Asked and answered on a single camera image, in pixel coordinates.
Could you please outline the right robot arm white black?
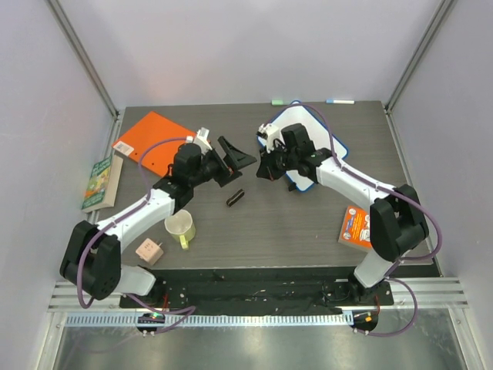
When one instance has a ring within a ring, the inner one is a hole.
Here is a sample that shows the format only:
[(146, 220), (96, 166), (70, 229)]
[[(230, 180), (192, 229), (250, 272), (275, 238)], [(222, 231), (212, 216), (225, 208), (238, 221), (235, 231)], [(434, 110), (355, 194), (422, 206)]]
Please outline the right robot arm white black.
[(304, 125), (279, 129), (264, 124), (257, 130), (260, 150), (257, 177), (277, 180), (289, 171), (337, 191), (365, 210), (370, 221), (372, 249), (348, 277), (349, 298), (366, 304), (401, 258), (429, 235), (415, 189), (379, 183), (355, 170), (326, 147), (316, 148)]

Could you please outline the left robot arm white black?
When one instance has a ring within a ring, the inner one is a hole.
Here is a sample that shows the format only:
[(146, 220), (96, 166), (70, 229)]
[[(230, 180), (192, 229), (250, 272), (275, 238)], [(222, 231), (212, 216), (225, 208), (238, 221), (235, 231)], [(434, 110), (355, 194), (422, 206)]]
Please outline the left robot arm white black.
[(97, 224), (83, 220), (74, 226), (60, 274), (75, 285), (82, 308), (112, 293), (137, 295), (149, 308), (163, 301), (164, 289), (155, 275), (143, 267), (123, 265), (121, 254), (151, 226), (183, 209), (193, 199), (196, 187), (210, 180), (224, 187), (256, 162), (223, 136), (218, 142), (223, 156), (203, 136), (177, 139), (179, 147), (168, 172), (147, 188), (141, 200)]

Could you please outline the yellow whiteboard eraser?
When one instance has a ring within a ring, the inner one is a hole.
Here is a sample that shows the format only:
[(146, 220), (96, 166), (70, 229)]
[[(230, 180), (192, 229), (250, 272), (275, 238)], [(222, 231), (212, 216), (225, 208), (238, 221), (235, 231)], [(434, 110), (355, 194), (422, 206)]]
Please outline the yellow whiteboard eraser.
[(234, 204), (236, 204), (241, 198), (243, 198), (245, 195), (245, 190), (244, 189), (239, 189), (236, 193), (234, 193), (232, 196), (230, 196), (226, 200), (226, 205), (228, 207), (232, 207)]

